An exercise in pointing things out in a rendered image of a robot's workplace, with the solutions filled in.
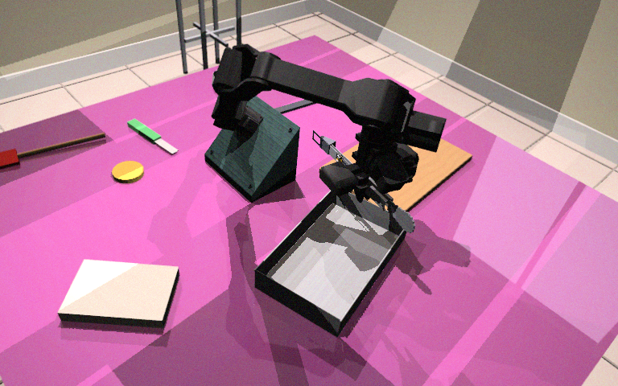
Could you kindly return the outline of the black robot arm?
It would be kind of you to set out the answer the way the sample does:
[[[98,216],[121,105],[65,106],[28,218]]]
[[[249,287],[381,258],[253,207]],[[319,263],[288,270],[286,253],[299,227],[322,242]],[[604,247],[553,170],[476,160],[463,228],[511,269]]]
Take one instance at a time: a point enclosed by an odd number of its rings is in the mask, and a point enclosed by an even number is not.
[[[225,48],[212,87],[218,94],[212,118],[220,129],[238,131],[250,139],[263,116],[247,101],[260,92],[276,90],[338,109],[373,143],[396,142],[437,152],[446,119],[414,111],[416,99],[392,80],[344,80],[259,52],[248,44]],[[247,108],[248,107],[248,108]],[[387,155],[370,154],[363,166],[380,193],[400,190],[413,182],[417,164]]]

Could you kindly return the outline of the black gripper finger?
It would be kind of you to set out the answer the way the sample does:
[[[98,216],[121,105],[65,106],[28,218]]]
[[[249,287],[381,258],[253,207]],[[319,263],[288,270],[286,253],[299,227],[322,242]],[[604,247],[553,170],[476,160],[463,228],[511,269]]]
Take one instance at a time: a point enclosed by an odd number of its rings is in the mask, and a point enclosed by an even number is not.
[[[372,175],[370,175],[369,177],[370,177],[371,179],[373,179]],[[370,197],[369,197],[366,193],[365,193],[365,198],[366,198],[367,200],[369,200],[369,199],[370,199]]]
[[[364,197],[365,197],[365,192],[366,192],[366,188],[372,186],[371,182],[368,181],[365,184],[362,184],[360,186],[356,186],[353,190],[355,192],[356,195],[356,199],[359,201],[359,203],[362,203]]]

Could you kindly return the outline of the white flat rectangular slab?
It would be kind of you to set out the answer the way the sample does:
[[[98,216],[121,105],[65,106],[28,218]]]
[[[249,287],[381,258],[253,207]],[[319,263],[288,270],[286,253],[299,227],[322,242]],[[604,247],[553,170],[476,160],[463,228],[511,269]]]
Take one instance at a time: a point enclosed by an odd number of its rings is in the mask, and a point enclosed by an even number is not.
[[[61,321],[164,328],[179,266],[84,259],[58,311]]]

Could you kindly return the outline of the green and white flat bar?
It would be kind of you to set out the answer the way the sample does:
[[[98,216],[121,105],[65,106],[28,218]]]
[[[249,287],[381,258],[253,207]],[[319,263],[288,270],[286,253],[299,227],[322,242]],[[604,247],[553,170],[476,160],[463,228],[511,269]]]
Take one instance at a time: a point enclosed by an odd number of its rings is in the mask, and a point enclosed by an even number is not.
[[[160,145],[162,148],[164,148],[165,150],[167,150],[171,154],[174,154],[177,151],[179,151],[174,146],[172,146],[169,143],[165,142],[162,139],[162,136],[157,134],[155,131],[152,131],[151,129],[147,128],[146,126],[144,126],[139,121],[133,119],[131,121],[128,121],[127,125],[128,125],[128,127],[130,129],[132,129],[134,132],[138,133],[140,136],[145,138],[147,141],[152,142],[153,144]]]

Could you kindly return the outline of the light wooden cutting board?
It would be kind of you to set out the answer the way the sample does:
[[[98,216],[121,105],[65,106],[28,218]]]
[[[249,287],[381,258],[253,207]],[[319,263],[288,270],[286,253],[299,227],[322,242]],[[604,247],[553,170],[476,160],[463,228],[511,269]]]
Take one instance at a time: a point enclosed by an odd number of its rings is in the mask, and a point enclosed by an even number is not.
[[[351,163],[356,162],[352,157],[352,152],[357,151],[358,146],[359,144],[343,153]],[[443,139],[440,139],[436,153],[413,146],[409,147],[419,157],[413,182],[405,183],[400,190],[388,193],[393,198],[395,205],[398,205],[406,212],[427,197],[467,162],[471,161],[473,157],[472,154],[453,146]]]

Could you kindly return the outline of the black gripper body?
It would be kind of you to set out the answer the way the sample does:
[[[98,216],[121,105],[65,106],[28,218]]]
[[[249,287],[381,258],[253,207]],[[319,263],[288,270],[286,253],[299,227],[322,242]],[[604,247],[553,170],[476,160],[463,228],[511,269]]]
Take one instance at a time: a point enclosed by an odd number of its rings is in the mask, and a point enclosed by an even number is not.
[[[365,161],[370,154],[374,157],[387,155],[392,148],[397,147],[396,157],[403,158],[403,162],[414,160],[418,165],[418,154],[408,145],[396,142],[377,144],[366,140],[361,132],[356,133],[355,139],[359,142],[358,150],[352,152],[355,163],[345,166],[341,161],[322,166],[319,178],[333,192],[334,195],[344,195],[351,192],[356,186],[360,186],[369,181],[370,174],[366,175],[363,171]]]

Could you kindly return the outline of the yellow flat disc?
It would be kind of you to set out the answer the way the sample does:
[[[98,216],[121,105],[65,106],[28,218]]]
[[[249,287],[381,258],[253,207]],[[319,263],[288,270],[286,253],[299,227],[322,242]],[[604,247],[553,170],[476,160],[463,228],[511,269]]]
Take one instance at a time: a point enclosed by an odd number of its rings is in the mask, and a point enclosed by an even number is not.
[[[114,180],[119,183],[134,183],[143,176],[144,171],[140,163],[134,161],[126,161],[118,163],[113,168],[112,174]]]

